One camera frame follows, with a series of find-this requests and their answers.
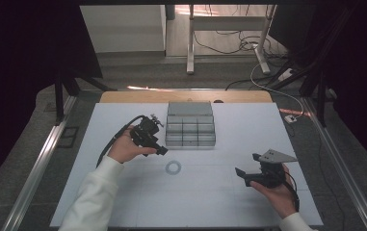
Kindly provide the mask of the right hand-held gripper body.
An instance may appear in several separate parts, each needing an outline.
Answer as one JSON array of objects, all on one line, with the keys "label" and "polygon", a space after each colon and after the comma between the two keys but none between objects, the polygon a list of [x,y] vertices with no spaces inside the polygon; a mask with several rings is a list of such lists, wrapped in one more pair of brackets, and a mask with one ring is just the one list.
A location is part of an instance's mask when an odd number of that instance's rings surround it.
[{"label": "right hand-held gripper body", "polygon": [[296,162],[297,158],[282,152],[269,149],[261,155],[260,163],[262,181],[259,183],[269,189],[280,186],[285,181],[283,164]]}]

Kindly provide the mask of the dark floor socket cover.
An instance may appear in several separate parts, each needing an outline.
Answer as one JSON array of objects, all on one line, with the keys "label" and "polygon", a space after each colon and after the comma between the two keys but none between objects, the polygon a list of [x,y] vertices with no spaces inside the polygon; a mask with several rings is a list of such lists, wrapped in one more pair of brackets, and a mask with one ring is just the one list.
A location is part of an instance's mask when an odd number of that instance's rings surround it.
[{"label": "dark floor socket cover", "polygon": [[78,126],[70,126],[66,127],[61,134],[61,137],[58,141],[58,148],[72,148],[77,139],[77,134],[79,131]]}]

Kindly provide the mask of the person's left hand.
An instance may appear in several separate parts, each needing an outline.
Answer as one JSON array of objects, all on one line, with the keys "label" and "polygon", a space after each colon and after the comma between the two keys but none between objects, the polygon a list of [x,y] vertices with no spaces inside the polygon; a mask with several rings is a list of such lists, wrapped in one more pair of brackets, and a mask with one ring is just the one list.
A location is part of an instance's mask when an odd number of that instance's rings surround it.
[{"label": "person's left hand", "polygon": [[129,126],[122,135],[111,146],[108,156],[123,164],[143,154],[155,154],[156,149],[152,147],[139,147],[133,143],[130,131],[134,128]]}]

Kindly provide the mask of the aluminium floor rail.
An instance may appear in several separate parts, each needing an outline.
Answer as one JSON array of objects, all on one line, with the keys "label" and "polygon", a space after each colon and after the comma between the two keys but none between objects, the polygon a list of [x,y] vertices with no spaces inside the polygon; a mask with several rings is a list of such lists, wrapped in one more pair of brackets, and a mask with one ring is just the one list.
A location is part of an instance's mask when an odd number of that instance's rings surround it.
[{"label": "aluminium floor rail", "polygon": [[315,127],[318,129],[319,136],[323,140],[324,147],[367,230],[367,198],[364,192],[354,180],[353,175],[344,162],[341,152],[336,147],[328,129],[323,126],[319,118],[316,116],[317,110],[314,108],[313,102],[307,97],[302,97],[301,103],[303,104],[304,110],[310,115]]},{"label": "aluminium floor rail", "polygon": [[20,191],[1,231],[18,231],[31,201],[39,187],[39,183],[49,164],[58,140],[60,139],[69,118],[69,114],[77,101],[76,96],[69,96],[64,104],[64,115],[61,121],[54,125]]}]

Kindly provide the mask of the person's right hand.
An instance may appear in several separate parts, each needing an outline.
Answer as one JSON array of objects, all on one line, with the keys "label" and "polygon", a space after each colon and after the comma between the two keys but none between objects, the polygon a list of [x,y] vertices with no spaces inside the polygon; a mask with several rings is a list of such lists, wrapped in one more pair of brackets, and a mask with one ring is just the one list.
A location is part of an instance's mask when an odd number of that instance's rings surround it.
[{"label": "person's right hand", "polygon": [[266,188],[254,181],[251,181],[250,185],[270,201],[271,205],[282,219],[297,212],[294,196],[285,185],[280,185],[272,189]]}]

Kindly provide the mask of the white table cover sheet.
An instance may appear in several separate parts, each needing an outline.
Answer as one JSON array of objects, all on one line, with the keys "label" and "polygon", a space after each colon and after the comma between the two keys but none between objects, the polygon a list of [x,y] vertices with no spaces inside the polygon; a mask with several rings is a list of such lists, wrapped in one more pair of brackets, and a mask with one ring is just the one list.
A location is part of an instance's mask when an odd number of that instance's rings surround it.
[{"label": "white table cover sheet", "polygon": [[[235,167],[260,172],[252,153],[273,149],[296,157],[275,103],[212,104],[216,145],[211,149],[172,149],[165,156],[139,156],[118,179],[110,227],[253,228],[277,226],[267,199],[246,187]],[[51,220],[61,225],[84,177],[111,137],[132,118],[155,114],[165,124],[168,103],[97,103],[66,187]],[[299,163],[286,164],[295,178],[301,216],[323,225]]]}]

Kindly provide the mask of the white cabinet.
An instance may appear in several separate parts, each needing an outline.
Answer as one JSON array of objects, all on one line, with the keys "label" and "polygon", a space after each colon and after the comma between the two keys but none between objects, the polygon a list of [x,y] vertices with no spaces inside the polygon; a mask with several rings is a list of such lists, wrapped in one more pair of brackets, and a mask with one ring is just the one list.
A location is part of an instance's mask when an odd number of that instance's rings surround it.
[{"label": "white cabinet", "polygon": [[164,52],[164,5],[81,6],[96,53]]}]

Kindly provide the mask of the clear plastic drawer organizer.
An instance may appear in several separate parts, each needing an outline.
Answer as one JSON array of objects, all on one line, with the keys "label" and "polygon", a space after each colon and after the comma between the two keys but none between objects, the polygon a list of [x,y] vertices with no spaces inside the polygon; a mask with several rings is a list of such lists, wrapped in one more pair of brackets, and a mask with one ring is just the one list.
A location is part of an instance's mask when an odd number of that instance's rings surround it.
[{"label": "clear plastic drawer organizer", "polygon": [[216,130],[209,101],[170,102],[165,142],[173,148],[211,148],[216,145]]}]

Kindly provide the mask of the dark curtain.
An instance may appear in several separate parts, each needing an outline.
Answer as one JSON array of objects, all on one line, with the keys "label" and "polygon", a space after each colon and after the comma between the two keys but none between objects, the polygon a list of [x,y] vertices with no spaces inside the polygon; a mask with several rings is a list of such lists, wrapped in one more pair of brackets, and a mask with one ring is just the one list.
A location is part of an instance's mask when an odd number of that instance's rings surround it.
[{"label": "dark curtain", "polygon": [[77,0],[0,0],[0,166],[41,90],[101,76]]},{"label": "dark curtain", "polygon": [[279,5],[269,35],[306,67],[325,48],[342,8],[352,14],[325,57],[321,71],[336,93],[334,109],[367,150],[367,0],[328,0],[318,5]]}]

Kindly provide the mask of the black metal stand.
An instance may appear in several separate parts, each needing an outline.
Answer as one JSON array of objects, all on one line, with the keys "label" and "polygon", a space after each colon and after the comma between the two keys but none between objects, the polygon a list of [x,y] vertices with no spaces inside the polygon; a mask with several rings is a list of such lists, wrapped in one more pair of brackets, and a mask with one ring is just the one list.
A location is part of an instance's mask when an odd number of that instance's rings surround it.
[{"label": "black metal stand", "polygon": [[76,82],[76,78],[80,78],[102,91],[117,91],[117,89],[110,88],[74,68],[70,68],[68,70],[59,70],[56,75],[54,85],[57,125],[63,122],[65,117],[63,89],[66,89],[70,96],[77,96],[80,92],[80,87]]},{"label": "black metal stand", "polygon": [[287,79],[271,86],[281,88],[304,77],[301,96],[317,91],[316,116],[325,126],[325,64],[331,48],[346,26],[353,10],[332,5],[278,5],[269,35],[288,51],[288,61],[275,77],[288,67],[297,69]]}]

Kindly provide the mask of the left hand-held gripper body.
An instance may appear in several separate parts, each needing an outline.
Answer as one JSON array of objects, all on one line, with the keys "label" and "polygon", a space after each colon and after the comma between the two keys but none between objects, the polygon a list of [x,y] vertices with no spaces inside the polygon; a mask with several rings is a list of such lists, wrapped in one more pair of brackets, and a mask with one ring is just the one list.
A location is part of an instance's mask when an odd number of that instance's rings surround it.
[{"label": "left hand-held gripper body", "polygon": [[163,124],[155,115],[151,117],[143,115],[142,121],[130,132],[133,143],[142,147],[159,148],[161,145],[157,143],[158,139],[155,137],[159,132],[159,126],[163,127]]}]

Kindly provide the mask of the white power strip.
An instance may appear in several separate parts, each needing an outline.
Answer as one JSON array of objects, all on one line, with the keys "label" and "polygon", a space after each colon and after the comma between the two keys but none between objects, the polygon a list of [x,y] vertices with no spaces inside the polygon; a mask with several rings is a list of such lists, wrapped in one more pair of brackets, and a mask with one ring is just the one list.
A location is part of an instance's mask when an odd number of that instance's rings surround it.
[{"label": "white power strip", "polygon": [[293,74],[293,69],[292,68],[288,68],[287,70],[285,70],[279,77],[278,77],[278,81],[282,82],[285,79],[289,78],[291,75]]}]

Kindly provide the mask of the white desk frame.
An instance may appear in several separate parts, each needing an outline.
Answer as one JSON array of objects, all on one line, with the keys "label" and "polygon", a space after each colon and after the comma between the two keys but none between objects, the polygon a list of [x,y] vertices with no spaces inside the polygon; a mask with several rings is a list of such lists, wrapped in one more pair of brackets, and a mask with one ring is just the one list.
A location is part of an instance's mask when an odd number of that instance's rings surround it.
[{"label": "white desk frame", "polygon": [[263,53],[263,47],[274,16],[275,5],[269,5],[268,11],[263,16],[194,16],[194,6],[190,5],[189,9],[189,41],[187,48],[188,74],[193,74],[195,72],[195,31],[260,31],[260,39],[258,43],[253,46],[254,54],[260,64],[262,72],[266,75],[271,73]]}]

